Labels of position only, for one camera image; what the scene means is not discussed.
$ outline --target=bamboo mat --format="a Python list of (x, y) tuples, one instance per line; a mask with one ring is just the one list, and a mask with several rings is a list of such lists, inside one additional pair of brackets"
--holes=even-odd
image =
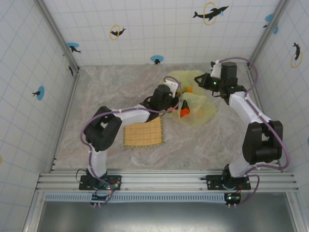
[(163, 144), (162, 118), (124, 127), (124, 146), (149, 147)]

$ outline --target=yellow ring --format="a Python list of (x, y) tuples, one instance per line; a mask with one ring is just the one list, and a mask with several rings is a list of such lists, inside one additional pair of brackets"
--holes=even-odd
[(214, 18), (214, 21), (213, 21), (212, 23), (210, 23), (210, 24), (206, 23), (206, 21), (205, 21), (205, 10), (206, 10), (206, 7), (207, 7), (208, 5), (210, 5), (210, 4), (212, 4), (213, 6), (216, 6), (216, 4), (214, 4), (212, 1), (210, 1), (210, 2), (208, 2), (208, 3), (205, 5), (205, 7), (204, 7), (203, 19), (204, 19), (205, 25), (207, 25), (207, 26), (210, 26), (210, 25), (214, 24), (214, 23), (216, 22), (216, 20), (217, 20), (217, 16), (216, 16), (216, 17)]
[[(118, 27), (118, 33), (117, 33), (117, 37), (116, 37), (115, 39), (113, 39), (113, 38), (112, 38), (112, 30), (113, 30), (115, 27)], [(116, 39), (118, 39), (119, 33), (120, 33), (120, 26), (119, 26), (118, 24), (116, 24), (116, 25), (114, 25), (114, 26), (112, 27), (112, 29), (111, 29), (111, 31), (110, 31), (110, 39), (111, 39), (111, 40), (116, 40)]]
[(69, 71), (69, 63), (68, 63), (68, 61), (66, 61), (65, 68), (66, 68), (67, 71)]
[(292, 55), (290, 65), (291, 65), (291, 67), (292, 67), (293, 69), (297, 68), (297, 67), (301, 64), (301, 62), (303, 61), (303, 53), (302, 53), (302, 52), (299, 52), (299, 53), (301, 54), (301, 58), (300, 58), (299, 64), (297, 64), (296, 66), (293, 66), (293, 58), (296, 56), (296, 54), (294, 53), (294, 55)]

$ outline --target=aluminum frame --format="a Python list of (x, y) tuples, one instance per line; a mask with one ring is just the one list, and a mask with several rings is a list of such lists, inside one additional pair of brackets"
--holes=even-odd
[[(43, 0), (34, 0), (38, 6), (40, 12), (45, 18), (47, 24), (49, 25), (53, 35), (58, 41), (60, 47), (62, 48), (64, 55), (68, 59), (70, 66), (75, 69), (78, 73), (77, 63), (68, 49), (60, 31), (57, 29), (56, 24), (54, 23), (48, 9), (46, 8)], [(252, 61), (255, 61), (262, 49), (265, 46), (266, 41), (272, 34), (276, 24), (278, 23), (282, 13), (284, 12), (287, 4), (290, 0), (280, 1), (274, 16), (268, 27), (262, 36), (253, 56), (251, 57)], [(63, 123), (59, 131), (57, 145), (54, 148), (54, 154), (57, 153), (59, 144), (62, 139), (63, 131), (65, 124), (68, 119), (70, 106), (72, 99), (76, 90), (77, 82), (79, 75), (75, 77), (74, 83), (70, 90), (70, 97), (67, 103), (67, 109), (63, 117)], [(260, 105), (259, 96), (254, 93), (254, 97), (257, 100), (258, 105)], [(54, 162), (54, 157), (51, 160), (51, 167)], [(79, 183), (75, 180), (75, 169), (72, 170), (54, 170), (50, 173), (41, 174), (37, 184), (37, 190), (34, 193), (33, 200), (30, 206), (30, 210), (26, 219), (23, 232), (33, 232), (36, 231), (39, 225), (40, 218), (44, 211), (44, 203), (46, 196), (60, 193), (66, 193), (68, 196), (77, 195), (77, 196), (86, 196), (91, 194), (93, 191), (80, 191), (78, 190)], [(212, 193), (224, 193), (228, 191), (209, 191), (207, 190), (207, 184), (205, 181), (200, 180), (201, 177), (204, 177), (207, 174), (220, 174), (221, 170), (109, 170), (109, 174), (120, 174), (123, 176), (122, 180), (122, 190), (118, 191), (122, 195), (130, 195), (134, 193), (142, 194), (153, 194), (153, 193), (186, 193), (186, 194), (212, 194)], [(300, 212), (300, 206), (296, 193), (299, 192), (295, 177), (293, 173), (282, 173), (280, 171), (266, 171), (260, 170), (256, 172), (261, 177), (260, 187), (258, 192), (286, 192), (287, 200), (290, 205), (291, 215), (293, 216), (295, 222), (295, 229), (298, 232), (309, 231), (309, 228), (306, 227), (303, 218)], [(256, 185), (256, 180), (250, 177), (250, 182), (252, 188)]]

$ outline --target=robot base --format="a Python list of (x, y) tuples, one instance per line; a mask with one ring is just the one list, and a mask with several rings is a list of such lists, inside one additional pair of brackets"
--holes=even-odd
[(226, 165), (222, 171), (222, 175), (207, 175), (208, 190), (250, 190), (251, 185), (249, 177), (232, 177)]
[(82, 175), (79, 190), (120, 190), (121, 187), (121, 176), (120, 175), (104, 175), (101, 177), (102, 180), (109, 183), (110, 185), (103, 184), (101, 181), (94, 178), (87, 172), (87, 175)]
[(240, 185), (241, 190), (251, 189), (249, 177), (232, 177), (228, 185), (224, 184), (222, 175), (207, 175), (204, 179), (207, 182), (208, 190), (239, 190)]

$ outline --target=orange object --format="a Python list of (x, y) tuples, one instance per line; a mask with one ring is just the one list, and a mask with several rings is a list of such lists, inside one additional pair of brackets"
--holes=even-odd
[(189, 87), (189, 88), (187, 89), (187, 92), (188, 92), (188, 93), (192, 93), (192, 92), (193, 92), (193, 88), (192, 88), (192, 87)]
[(190, 110), (188, 108), (184, 108), (180, 111), (180, 117), (188, 115), (189, 113), (190, 113)]

